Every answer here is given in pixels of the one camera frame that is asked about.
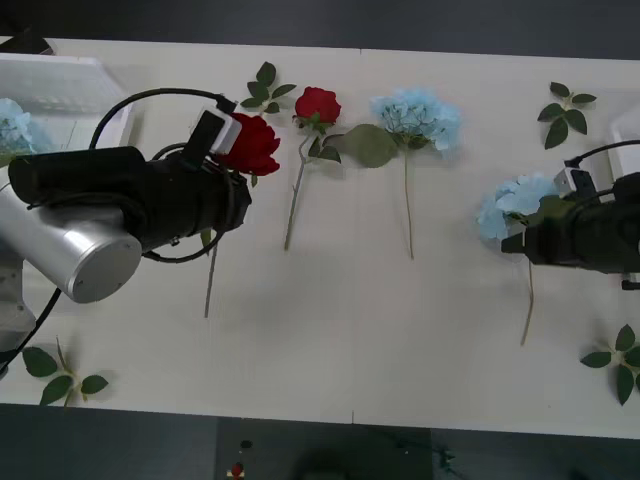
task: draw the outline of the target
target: black cable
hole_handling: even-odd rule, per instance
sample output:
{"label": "black cable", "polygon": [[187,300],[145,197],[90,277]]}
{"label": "black cable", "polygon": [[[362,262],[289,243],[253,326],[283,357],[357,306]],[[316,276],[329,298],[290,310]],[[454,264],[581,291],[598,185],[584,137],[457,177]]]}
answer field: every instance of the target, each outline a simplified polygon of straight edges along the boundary
{"label": "black cable", "polygon": [[[154,97],[157,95],[193,95],[196,97],[203,97],[203,98],[215,100],[216,103],[218,104],[224,103],[226,106],[233,105],[232,102],[227,100],[222,95],[219,95],[217,93],[207,92],[205,90],[194,90],[191,88],[173,88],[173,87],[156,88],[154,90],[146,90],[144,92],[136,93],[135,95],[131,95],[130,97],[125,98],[120,103],[115,105],[113,108],[111,108],[111,110],[109,110],[105,114],[102,120],[100,120],[100,122],[98,123],[98,126],[93,132],[93,137],[91,138],[91,143],[89,144],[89,150],[93,150],[96,148],[96,145],[98,144],[98,140],[100,139],[100,135],[102,134],[104,128],[109,123],[109,121],[116,116],[116,114],[120,110],[132,104],[133,102],[137,102],[138,100]],[[182,147],[184,147],[184,145],[186,145],[186,143],[182,143],[182,144],[175,143],[173,145],[168,145],[163,149],[161,149],[158,153],[156,153],[153,156],[152,160],[160,160],[160,158],[162,158],[163,155],[166,155],[167,153],[174,150],[178,151]],[[211,242],[209,242],[208,245],[206,245],[205,247],[203,247],[202,249],[198,250],[196,253],[193,253],[191,255],[186,255],[184,257],[163,257],[158,253],[151,251],[151,252],[144,253],[143,257],[148,258],[150,260],[154,260],[156,262],[161,262],[161,263],[173,263],[173,264],[186,263],[206,255],[207,253],[209,253],[211,250],[215,248],[215,246],[222,239],[225,232],[228,230],[228,227],[231,223],[231,215],[233,214],[233,207],[234,207],[234,188],[233,188],[233,182],[231,181],[231,176],[229,175],[229,172],[227,171],[226,168],[221,168],[220,171],[222,172],[222,175],[224,176],[225,182],[227,184],[227,211],[225,216],[225,222],[226,222],[225,228],[219,229],[216,232],[216,236],[213,238],[213,240],[211,240]]]}
{"label": "black cable", "polygon": [[626,147],[628,145],[640,145],[640,140],[625,140],[624,142],[611,143],[609,145],[604,145],[602,147],[598,147],[582,155],[578,155],[577,157],[572,158],[571,160],[565,160],[564,164],[566,167],[569,167],[569,168],[578,168],[585,158],[589,158],[592,155],[596,155],[606,150],[611,150],[612,148]]}
{"label": "black cable", "polygon": [[2,370],[0,370],[0,376],[2,376],[2,374],[7,369],[9,364],[11,362],[13,362],[13,360],[20,354],[20,352],[25,347],[25,345],[27,343],[29,343],[29,340],[31,340],[33,338],[33,336],[36,334],[36,332],[38,330],[40,330],[40,327],[42,326],[44,321],[47,319],[47,317],[51,313],[51,310],[53,310],[53,307],[56,305],[56,302],[60,298],[60,294],[61,293],[62,293],[62,291],[59,288],[56,288],[56,290],[53,292],[53,295],[51,295],[51,298],[49,299],[49,302],[47,303],[47,306],[44,307],[44,310],[42,311],[42,313],[40,314],[40,316],[36,320],[36,327],[31,331],[31,333],[29,333],[29,335],[27,335],[27,337],[22,341],[20,346],[12,351],[13,353],[11,354],[10,357],[8,357],[9,359],[5,360],[7,363],[4,365],[4,367],[2,367]]}
{"label": "black cable", "polygon": [[98,123],[98,126],[93,132],[93,137],[91,138],[91,143],[89,144],[89,150],[93,150],[96,148],[98,139],[100,138],[104,127],[107,126],[107,123],[109,123],[109,121],[113,117],[115,117],[120,110],[122,110],[127,105],[132,104],[133,102],[137,102],[138,100],[142,100],[143,98],[154,97],[156,95],[193,95],[195,97],[203,97],[215,100],[216,103],[229,102],[229,100],[227,100],[223,95],[207,92],[206,90],[194,90],[192,88],[156,88],[154,90],[146,90],[144,92],[136,93],[135,95],[131,95],[130,97],[127,97],[120,103],[116,104],[105,114],[102,120],[100,120],[100,123]]}

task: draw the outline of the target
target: blue hydrangea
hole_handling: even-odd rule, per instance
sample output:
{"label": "blue hydrangea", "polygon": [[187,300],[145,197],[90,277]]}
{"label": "blue hydrangea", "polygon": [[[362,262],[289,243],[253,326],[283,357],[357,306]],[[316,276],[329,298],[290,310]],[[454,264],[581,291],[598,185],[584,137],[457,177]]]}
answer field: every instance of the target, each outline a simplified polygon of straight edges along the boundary
{"label": "blue hydrangea", "polygon": [[372,98],[371,110],[391,133],[423,136],[440,151],[457,144],[460,112],[430,92],[396,90],[393,96]]}
{"label": "blue hydrangea", "polygon": [[19,154],[35,153],[31,114],[11,99],[0,99],[0,166]]}
{"label": "blue hydrangea", "polygon": [[476,215],[480,235],[486,239],[507,238],[507,214],[532,215],[540,208],[540,199],[549,195],[558,195],[558,190],[553,180],[541,173],[521,175],[515,181],[504,182],[494,195],[484,199]]}

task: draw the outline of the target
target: dark floor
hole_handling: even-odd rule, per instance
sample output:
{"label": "dark floor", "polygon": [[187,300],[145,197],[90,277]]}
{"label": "dark floor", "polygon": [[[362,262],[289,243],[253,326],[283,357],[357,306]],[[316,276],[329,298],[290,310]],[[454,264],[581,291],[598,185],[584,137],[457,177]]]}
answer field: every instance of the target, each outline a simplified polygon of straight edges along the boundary
{"label": "dark floor", "polygon": [[640,59],[637,0],[2,0],[0,16],[0,34],[58,38]]}
{"label": "dark floor", "polygon": [[[236,462],[246,480],[640,478],[632,440],[14,405],[0,432],[7,480],[224,480]],[[303,473],[327,469],[349,476]]]}

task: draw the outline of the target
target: silver cylinder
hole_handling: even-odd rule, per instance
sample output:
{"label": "silver cylinder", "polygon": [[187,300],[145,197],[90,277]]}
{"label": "silver cylinder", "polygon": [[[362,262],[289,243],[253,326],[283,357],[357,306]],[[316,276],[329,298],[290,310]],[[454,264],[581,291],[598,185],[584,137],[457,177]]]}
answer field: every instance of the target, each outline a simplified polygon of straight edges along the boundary
{"label": "silver cylinder", "polygon": [[0,240],[77,303],[108,297],[138,268],[142,246],[122,225],[116,207],[27,210],[0,169]]}

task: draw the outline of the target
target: leaf sprig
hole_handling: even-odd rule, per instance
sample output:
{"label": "leaf sprig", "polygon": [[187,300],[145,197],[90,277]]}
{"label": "leaf sprig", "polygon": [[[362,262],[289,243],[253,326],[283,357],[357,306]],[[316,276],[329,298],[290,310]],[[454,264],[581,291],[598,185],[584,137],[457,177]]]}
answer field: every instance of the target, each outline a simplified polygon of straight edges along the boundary
{"label": "leaf sprig", "polygon": [[587,134],[587,119],[584,114],[577,110],[596,100],[591,94],[574,94],[566,85],[551,82],[549,87],[551,93],[562,99],[562,105],[551,103],[544,107],[538,115],[539,122],[552,122],[544,142],[545,150],[557,147],[569,136],[569,126],[582,133]]}
{"label": "leaf sprig", "polygon": [[640,345],[634,347],[635,343],[636,335],[633,329],[629,325],[625,325],[618,333],[615,350],[592,352],[580,360],[582,364],[591,368],[603,368],[609,365],[614,358],[618,360],[616,389],[620,405],[624,405],[631,396],[634,375],[640,390]]}
{"label": "leaf sprig", "polygon": [[98,393],[109,384],[109,382],[100,375],[89,375],[82,380],[82,382],[79,382],[75,372],[65,360],[62,349],[60,348],[60,342],[57,338],[56,342],[58,359],[60,360],[62,371],[60,371],[54,358],[41,348],[27,347],[22,351],[22,359],[27,367],[27,372],[29,372],[31,376],[44,378],[55,373],[61,373],[61,375],[58,375],[44,387],[42,397],[40,398],[40,405],[50,405],[66,395],[64,400],[64,406],[66,407],[78,391],[82,394],[82,398],[86,402],[87,395]]}
{"label": "leaf sprig", "polygon": [[272,89],[271,87],[273,87],[275,80],[275,65],[264,62],[256,74],[256,81],[247,83],[251,97],[243,100],[240,105],[247,109],[259,108],[261,109],[261,113],[278,113],[280,111],[280,104],[274,100],[289,93],[296,88],[296,85],[287,83]]}

